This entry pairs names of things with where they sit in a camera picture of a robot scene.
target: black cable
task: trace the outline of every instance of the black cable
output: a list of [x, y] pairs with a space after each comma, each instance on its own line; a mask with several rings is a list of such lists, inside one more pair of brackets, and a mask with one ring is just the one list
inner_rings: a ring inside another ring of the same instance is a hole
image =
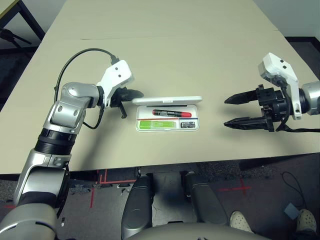
[[[69, 172], [69, 167], [68, 166], [65, 167], [65, 171], [66, 171], [66, 174], [68, 174], [70, 176], [70, 172]], [[66, 201], [67, 201], [67, 197], [68, 197], [68, 193], [69, 193], [69, 183], [67, 183], [67, 184], [68, 184], [68, 186], [67, 186], [67, 188], [65, 190], [63, 201], [62, 201], [62, 203], [61, 203], [61, 205], [59, 207], [58, 212], [56, 213], [56, 218], [57, 219], [60, 217], [60, 214], [62, 213], [62, 210], [64, 209], [64, 206], [65, 206]]]
[[[284, 175], [285, 174], [289, 174], [293, 177], [293, 179], [296, 181], [296, 184], [298, 185], [299, 187], [299, 190], [296, 189], [294, 186], [290, 185], [286, 180], [285, 180], [285, 177]], [[281, 173], [281, 177], [282, 177], [282, 180], [284, 181], [284, 183], [289, 186], [290, 188], [292, 188], [293, 190], [295, 190], [297, 193], [299, 193], [299, 195], [301, 196], [302, 198], [302, 204], [301, 205], [298, 205], [296, 206], [297, 208], [300, 208], [302, 206], [304, 206], [306, 209], [308, 209], [307, 207], [307, 203], [306, 203], [306, 200], [305, 200], [305, 196], [304, 196], [304, 193], [302, 192], [302, 189], [301, 189], [301, 186], [300, 186], [300, 183], [299, 181], [297, 180], [297, 178], [291, 173], [291, 172], [288, 172], [288, 171], [284, 171], [283, 173]]]
[[275, 130], [276, 132], [279, 131], [286, 131], [288, 133], [320, 133], [320, 128], [297, 128], [297, 129], [291, 129], [289, 126], [286, 125], [286, 122], [288, 121], [290, 114], [291, 114], [291, 98], [287, 93], [287, 86], [283, 85], [281, 87], [281, 90], [284, 95], [284, 99], [286, 101], [286, 115], [281, 120], [281, 124], [277, 127]]
[[105, 105], [102, 103], [102, 105], [100, 106], [99, 118], [98, 118], [98, 121], [96, 122], [96, 125], [95, 126], [90, 126], [86, 122], [83, 122], [83, 124], [85, 126], [87, 126], [88, 128], [90, 128], [90, 129], [96, 129], [99, 126], [100, 122], [101, 122], [102, 116], [104, 115], [104, 111], [105, 111]]
[[[64, 75], [64, 72], [66, 71], [67, 67], [69, 66], [69, 64], [76, 58], [78, 57], [79, 55], [81, 54], [84, 54], [86, 52], [90, 52], [90, 51], [98, 51], [98, 52], [103, 52], [105, 54], [108, 54], [111, 58], [111, 64], [116, 64], [117, 62], [119, 62], [119, 58], [117, 58], [115, 55], [113, 55], [111, 52], [107, 51], [107, 50], [104, 50], [104, 49], [101, 49], [101, 48], [87, 48], [87, 49], [84, 49], [82, 51], [79, 51], [78, 53], [76, 53], [75, 55], [73, 55], [66, 63], [65, 65], [63, 66], [60, 74], [59, 74], [59, 77], [56, 81], [56, 85], [54, 87], [54, 103], [58, 100], [58, 94], [59, 94], [59, 87], [60, 87], [60, 83], [61, 83], [61, 79], [62, 79], [62, 76]], [[85, 126], [87, 126], [88, 128], [90, 129], [96, 129], [100, 122], [101, 122], [101, 119], [102, 119], [102, 116], [104, 114], [104, 110], [105, 110], [105, 106], [104, 104], [102, 104], [100, 106], [100, 112], [99, 112], [99, 118], [98, 118], [98, 121], [96, 123], [95, 126], [90, 126], [89, 124], [87, 124], [86, 122], [83, 122], [83, 124]]]
[[290, 114], [291, 114], [291, 99], [287, 93], [287, 86], [283, 85], [281, 87], [281, 91], [283, 92], [284, 99], [286, 102], [286, 114], [285, 114], [285, 117], [281, 120], [281, 124], [275, 130], [276, 132], [284, 130], [286, 122], [288, 121]]

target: case lid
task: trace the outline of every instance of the case lid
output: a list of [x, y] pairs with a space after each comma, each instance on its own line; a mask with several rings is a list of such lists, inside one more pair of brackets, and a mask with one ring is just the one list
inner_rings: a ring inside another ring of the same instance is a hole
[[132, 100], [135, 105], [188, 105], [202, 101], [202, 96], [166, 96], [166, 97], [140, 97]]

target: wall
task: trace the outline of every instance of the wall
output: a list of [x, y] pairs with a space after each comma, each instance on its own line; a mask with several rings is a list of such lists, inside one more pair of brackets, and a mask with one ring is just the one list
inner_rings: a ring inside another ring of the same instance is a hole
[[[23, 0], [45, 32], [53, 23], [65, 1]], [[254, 2], [284, 36], [315, 36], [320, 41], [320, 0], [254, 0]], [[30, 40], [32, 46], [38, 46], [40, 43], [40, 40], [19, 14], [8, 23], [6, 28], [18, 36]], [[13, 45], [0, 39], [0, 49], [7, 48], [13, 48]]]
[[[60, 12], [62, 6], [66, 0], [23, 0], [26, 7], [29, 9], [31, 14], [40, 24], [42, 29], [46, 32], [56, 16]], [[40, 40], [37, 35], [31, 30], [25, 20], [17, 14], [6, 26], [6, 29], [12, 31], [14, 34], [25, 38], [32, 42], [31, 46], [38, 46]], [[23, 47], [30, 47], [30, 45], [17, 41]], [[0, 39], [0, 49], [11, 49], [15, 48], [10, 42]]]
[[320, 0], [253, 0], [286, 37], [317, 37]]

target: white shoe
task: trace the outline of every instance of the white shoe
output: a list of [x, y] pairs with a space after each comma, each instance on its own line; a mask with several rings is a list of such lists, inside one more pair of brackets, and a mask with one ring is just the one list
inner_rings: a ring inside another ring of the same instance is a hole
[[303, 230], [317, 231], [315, 216], [307, 209], [301, 209], [296, 220], [296, 231], [300, 232]]
[[230, 227], [253, 233], [245, 216], [240, 211], [234, 211], [230, 216]]

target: table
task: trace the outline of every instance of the table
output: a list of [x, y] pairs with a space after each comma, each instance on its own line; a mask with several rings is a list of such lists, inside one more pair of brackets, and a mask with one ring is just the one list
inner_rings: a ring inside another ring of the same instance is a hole
[[34, 31], [37, 37], [42, 40], [45, 36], [45, 32], [42, 30], [38, 22], [32, 16], [26, 5], [22, 0], [1, 0], [0, 2], [0, 28], [4, 28], [5, 25], [18, 13], [21, 14], [26, 23]]
[[[317, 78], [277, 28], [251, 0], [68, 0], [0, 113], [0, 174], [19, 173], [54, 99], [65, 62], [85, 48], [102, 48], [130, 65], [128, 88], [145, 97], [203, 96], [200, 128], [194, 132], [137, 132], [137, 106], [128, 117], [108, 109], [97, 130], [83, 126], [70, 170], [95, 170], [204, 161], [254, 159], [320, 152], [320, 134], [243, 131], [224, 122], [259, 117], [257, 102], [224, 104], [229, 96], [273, 87], [258, 64], [272, 52], [289, 62], [300, 84]], [[97, 83], [110, 59], [101, 52], [77, 58], [61, 85]], [[94, 125], [98, 108], [87, 111]], [[320, 116], [290, 118], [292, 128], [320, 128]]]

